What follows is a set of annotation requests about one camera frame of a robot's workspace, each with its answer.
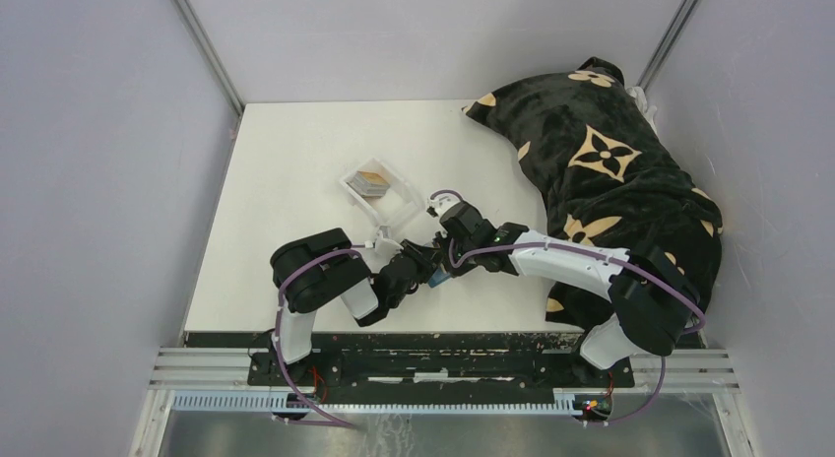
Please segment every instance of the gray floor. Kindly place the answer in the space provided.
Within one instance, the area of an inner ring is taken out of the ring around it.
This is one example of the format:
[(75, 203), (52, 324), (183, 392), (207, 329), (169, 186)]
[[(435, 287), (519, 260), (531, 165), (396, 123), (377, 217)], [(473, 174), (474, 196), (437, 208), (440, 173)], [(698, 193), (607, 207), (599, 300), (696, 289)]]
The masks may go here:
[[(615, 415), (645, 397), (616, 396)], [(355, 415), (357, 430), (287, 426), (245, 413), (175, 412), (167, 457), (728, 456), (709, 396), (661, 397), (644, 415), (584, 429), (570, 418)]]

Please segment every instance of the clear plastic container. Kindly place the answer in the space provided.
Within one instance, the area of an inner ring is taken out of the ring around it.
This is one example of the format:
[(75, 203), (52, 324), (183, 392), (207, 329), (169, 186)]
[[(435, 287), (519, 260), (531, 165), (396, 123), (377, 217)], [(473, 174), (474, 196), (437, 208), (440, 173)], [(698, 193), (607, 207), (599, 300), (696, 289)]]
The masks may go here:
[[(380, 198), (360, 196), (348, 186), (348, 182), (358, 171), (371, 171), (382, 176), (389, 183), (386, 194)], [(359, 206), (376, 229), (388, 227), (392, 233), (396, 233), (408, 220), (424, 209), (420, 193), (400, 173), (378, 159), (371, 159), (357, 166), (340, 178), (339, 183), (348, 194), (349, 202)]]

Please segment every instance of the metal frame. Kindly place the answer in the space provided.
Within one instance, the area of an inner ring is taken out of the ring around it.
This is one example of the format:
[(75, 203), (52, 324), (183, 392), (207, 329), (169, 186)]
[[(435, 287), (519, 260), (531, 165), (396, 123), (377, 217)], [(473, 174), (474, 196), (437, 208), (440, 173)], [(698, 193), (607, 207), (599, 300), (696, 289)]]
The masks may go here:
[(173, 2), (174, 7), (176, 7), (177, 13), (183, 20), (183, 24), (185, 24), (186, 29), (188, 29), (192, 38), (194, 38), (194, 43), (206, 59), (206, 63), (215, 75), (215, 79), (218, 81), (218, 84), (221, 85), (221, 90), (224, 92), (226, 101), (228, 101), (232, 110), (234, 110), (238, 116), (243, 115), (243, 107), (245, 104), (235, 89), (232, 80), (229, 78), (229, 74), (226, 72), (226, 68), (224, 68), (221, 58), (218, 56), (218, 53), (215, 51), (215, 47), (212, 45), (212, 41), (209, 40), (209, 36), (206, 34), (206, 29), (203, 28), (202, 24), (200, 24), (200, 19), (197, 18), (197, 14), (195, 14), (194, 8), (191, 6), (191, 2), (189, 2), (189, 0), (171, 0), (171, 2)]
[(699, 1), (700, 0), (681, 1), (681, 4), (678, 6), (678, 10), (675, 11), (675, 15), (670, 21), (670, 25), (667, 27), (667, 31), (664, 32), (664, 36), (658, 43), (658, 47), (656, 47), (649, 63), (647, 63), (647, 67), (641, 74), (641, 78), (638, 79), (638, 86), (643, 88), (644, 91), (649, 90), (649, 87), (652, 85), (655, 77), (658, 76), (659, 71), (661, 71), (661, 67), (664, 66), (664, 62), (667, 61), (667, 57), (670, 55), (670, 50), (673, 49), (673, 46), (678, 41), (678, 36), (681, 34), (681, 30), (690, 19), (690, 16), (693, 14), (693, 10), (695, 10)]
[[(240, 97), (240, 94), (235, 89), (234, 83), (229, 77), (229, 74), (226, 72), (224, 64), (215, 50), (215, 47), (212, 45), (212, 41), (209, 39), (206, 29), (204, 29), (203, 25), (200, 23), (200, 19), (198, 19), (191, 2), (189, 0), (171, 1), (173, 2), (174, 7), (176, 7), (177, 13), (182, 18), (186, 29), (189, 30), (189, 33), (191, 33), (194, 38), (194, 42), (198, 49), (206, 59), (206, 63), (209, 65), (209, 68), (215, 75), (218, 83), (221, 85), (221, 90), (224, 92), (224, 96), (229, 105), (232, 107), (232, 110), (234, 110), (237, 115), (242, 115), (246, 101)], [(638, 79), (637, 86), (643, 88), (644, 91), (649, 89), (650, 85), (655, 80), (655, 77), (658, 76), (661, 67), (667, 60), (675, 42), (678, 40), (678, 36), (681, 34), (684, 24), (687, 23), (687, 20), (690, 18), (690, 15), (693, 13), (693, 10), (698, 2), (699, 0), (681, 1), (681, 4), (675, 11), (673, 19), (670, 21), (664, 36), (661, 38), (655, 52), (653, 52), (646, 68), (644, 68), (641, 77)]]
[[(157, 457), (171, 410), (306, 412), (287, 404), (288, 387), (247, 384), (250, 357), (246, 349), (161, 349), (131, 445), (132, 457)], [(615, 394), (647, 394), (656, 386), (660, 361), (651, 355), (631, 359), (635, 387), (615, 388)], [(301, 387), (312, 392), (311, 387)], [(334, 412), (390, 414), (538, 414), (567, 415), (565, 403), (574, 394), (605, 393), (604, 389), (554, 388), (554, 405), (374, 406), (335, 405)], [(711, 394), (732, 457), (754, 457), (739, 383), (724, 350), (676, 350), (667, 360), (662, 394)]]
[[(700, 0), (682, 0), (664, 36), (644, 69), (638, 86), (647, 90), (667, 60), (674, 44)], [(225, 70), (206, 30), (200, 23), (189, 0), (172, 0), (186, 28), (215, 75), (225, 98), (238, 114), (243, 113), (243, 101)], [(132, 457), (157, 457), (161, 451), (169, 413), (173, 409), (263, 412), (291, 412), (285, 399), (288, 387), (253, 387), (247, 384), (250, 359), (244, 349), (162, 349), (149, 384), (139, 424), (130, 447)], [(660, 362), (653, 356), (632, 359), (634, 388), (616, 388), (615, 394), (646, 394), (656, 386)], [(301, 387), (311, 392), (310, 387)], [(604, 393), (604, 389), (555, 388), (554, 407), (536, 408), (508, 405), (496, 408), (474, 407), (399, 407), (350, 405), (352, 413), (516, 413), (565, 414), (560, 403), (573, 400), (573, 394)], [(668, 359), (668, 372), (663, 394), (711, 394), (719, 412), (720, 424), (732, 457), (758, 455), (752, 440), (746, 407), (739, 392), (730, 358), (724, 350), (676, 350)]]

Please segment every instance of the black pillow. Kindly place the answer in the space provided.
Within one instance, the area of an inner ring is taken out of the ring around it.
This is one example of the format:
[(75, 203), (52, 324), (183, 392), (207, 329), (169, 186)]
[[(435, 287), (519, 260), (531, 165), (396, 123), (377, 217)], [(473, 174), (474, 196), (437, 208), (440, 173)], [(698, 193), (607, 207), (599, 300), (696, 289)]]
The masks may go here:
[[(499, 88), (464, 109), (518, 151), (546, 204), (547, 233), (602, 247), (650, 240), (710, 301), (719, 270), (722, 216), (661, 145), (620, 70), (591, 58), (570, 73)], [(560, 283), (546, 320), (589, 329), (609, 319), (602, 298)]]

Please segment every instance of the red wire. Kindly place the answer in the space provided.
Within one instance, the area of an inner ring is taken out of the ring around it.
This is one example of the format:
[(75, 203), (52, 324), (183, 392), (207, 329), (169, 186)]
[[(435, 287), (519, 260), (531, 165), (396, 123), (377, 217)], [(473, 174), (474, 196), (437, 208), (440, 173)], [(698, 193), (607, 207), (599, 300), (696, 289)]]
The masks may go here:
[(603, 399), (605, 400), (611, 396), (612, 391), (614, 391), (614, 375), (609, 372), (609, 389), (606, 390), (606, 395), (604, 395)]
[(322, 386), (325, 387), (325, 391), (322, 393), (322, 398), (319, 400), (320, 404), (324, 404), (325, 400), (328, 399), (328, 385), (325, 383), (325, 379), (322, 378), (322, 375), (319, 374), (319, 371), (315, 366), (311, 366), (310, 369), (313, 372), (313, 394), (315, 395), (319, 391), (318, 382), (321, 381)]

